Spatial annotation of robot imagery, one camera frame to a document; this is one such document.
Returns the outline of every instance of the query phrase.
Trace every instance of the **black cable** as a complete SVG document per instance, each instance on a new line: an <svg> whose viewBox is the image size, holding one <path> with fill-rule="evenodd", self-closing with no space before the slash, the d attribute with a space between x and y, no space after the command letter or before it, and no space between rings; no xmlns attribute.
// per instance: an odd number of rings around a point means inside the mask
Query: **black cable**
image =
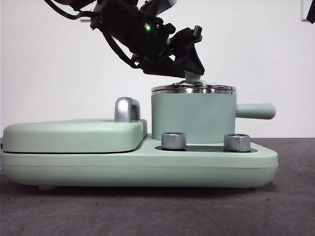
<svg viewBox="0 0 315 236"><path fill-rule="evenodd" d="M138 69L139 67L135 65L129 57L123 52L123 50L118 46L118 44L113 39L112 35L106 30L102 29L101 31L111 49L119 56L121 60L130 65L134 69Z"/></svg>
<svg viewBox="0 0 315 236"><path fill-rule="evenodd" d="M93 18L96 15L98 15L97 12L91 12L91 11L81 11L79 14L77 15L71 15L65 11L63 11L62 9L60 9L58 6L56 6L51 0L44 0L52 9L54 9L56 12L58 12L60 15L71 19L71 20L77 20L81 17L90 17Z"/></svg>

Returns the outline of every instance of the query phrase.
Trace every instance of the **stainless steel lid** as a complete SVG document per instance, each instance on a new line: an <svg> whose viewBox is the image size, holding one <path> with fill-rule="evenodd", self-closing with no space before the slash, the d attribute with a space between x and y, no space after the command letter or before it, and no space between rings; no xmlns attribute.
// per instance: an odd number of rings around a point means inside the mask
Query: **stainless steel lid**
<svg viewBox="0 0 315 236"><path fill-rule="evenodd" d="M174 83L167 86L155 87L152 95L164 93L221 93L236 94L236 88L224 85L205 85L204 83L187 84L185 82Z"/></svg>

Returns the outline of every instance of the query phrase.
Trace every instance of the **green led light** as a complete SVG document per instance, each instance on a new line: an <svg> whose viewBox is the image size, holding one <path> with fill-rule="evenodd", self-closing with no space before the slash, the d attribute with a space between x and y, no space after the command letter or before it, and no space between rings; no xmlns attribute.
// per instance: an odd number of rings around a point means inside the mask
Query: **green led light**
<svg viewBox="0 0 315 236"><path fill-rule="evenodd" d="M146 28L147 32L151 31L151 26L148 23L144 25L144 28Z"/></svg>

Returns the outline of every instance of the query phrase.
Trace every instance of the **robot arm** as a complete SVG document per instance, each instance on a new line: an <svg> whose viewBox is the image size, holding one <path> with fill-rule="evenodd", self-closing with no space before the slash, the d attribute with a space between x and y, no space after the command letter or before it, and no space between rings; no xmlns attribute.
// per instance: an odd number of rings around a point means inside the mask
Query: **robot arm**
<svg viewBox="0 0 315 236"><path fill-rule="evenodd" d="M59 14L69 18L91 18L91 28L99 29L107 43L125 63L141 68L146 74L185 77L185 71L203 75L204 67L199 60L195 43L202 40L202 28L186 28L177 32L171 24L163 24L157 15L171 8L176 0L150 0L137 7L138 0L97 0L93 12L80 9L95 0L55 0L79 11L70 15L51 0L45 0ZM127 46L133 54L129 58L116 41Z"/></svg>
<svg viewBox="0 0 315 236"><path fill-rule="evenodd" d="M315 0L313 0L309 14L307 15L306 18L309 22L311 22L312 24L315 23Z"/></svg>

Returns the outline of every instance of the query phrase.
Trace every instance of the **plastic base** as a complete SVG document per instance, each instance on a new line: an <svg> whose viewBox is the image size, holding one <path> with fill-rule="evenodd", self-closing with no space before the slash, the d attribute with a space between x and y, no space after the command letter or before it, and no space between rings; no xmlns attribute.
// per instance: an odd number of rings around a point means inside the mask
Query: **plastic base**
<svg viewBox="0 0 315 236"><path fill-rule="evenodd" d="M148 135L131 152L98 154L1 153L14 182L37 186L144 186L253 188L276 173L276 152L252 143L251 153L155 149Z"/></svg>

